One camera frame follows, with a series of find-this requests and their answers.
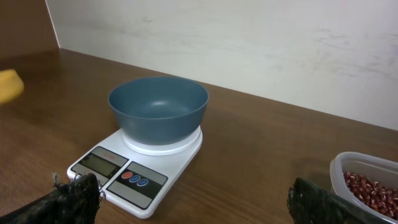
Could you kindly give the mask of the yellow plastic measuring scoop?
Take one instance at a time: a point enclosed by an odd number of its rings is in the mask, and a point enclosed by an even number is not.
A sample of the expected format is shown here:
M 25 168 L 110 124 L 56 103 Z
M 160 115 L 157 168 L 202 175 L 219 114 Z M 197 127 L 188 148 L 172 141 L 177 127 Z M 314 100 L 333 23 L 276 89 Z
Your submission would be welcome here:
M 17 98 L 24 91 L 24 82 L 13 69 L 1 70 L 1 104 Z

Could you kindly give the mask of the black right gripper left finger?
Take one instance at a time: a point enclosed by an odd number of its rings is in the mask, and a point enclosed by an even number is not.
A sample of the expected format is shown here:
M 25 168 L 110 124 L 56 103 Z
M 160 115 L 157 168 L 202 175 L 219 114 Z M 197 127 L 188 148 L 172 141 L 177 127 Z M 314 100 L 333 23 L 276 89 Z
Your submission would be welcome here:
M 93 224 L 100 208 L 100 185 L 92 173 L 61 184 L 54 175 L 53 190 L 1 217 L 9 224 Z

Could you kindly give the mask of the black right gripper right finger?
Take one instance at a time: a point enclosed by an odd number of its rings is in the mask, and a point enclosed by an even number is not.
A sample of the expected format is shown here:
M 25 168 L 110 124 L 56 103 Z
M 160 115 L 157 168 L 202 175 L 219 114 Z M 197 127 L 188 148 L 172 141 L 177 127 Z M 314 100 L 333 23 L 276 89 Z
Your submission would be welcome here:
M 301 177 L 289 187 L 287 208 L 295 224 L 389 224 Z

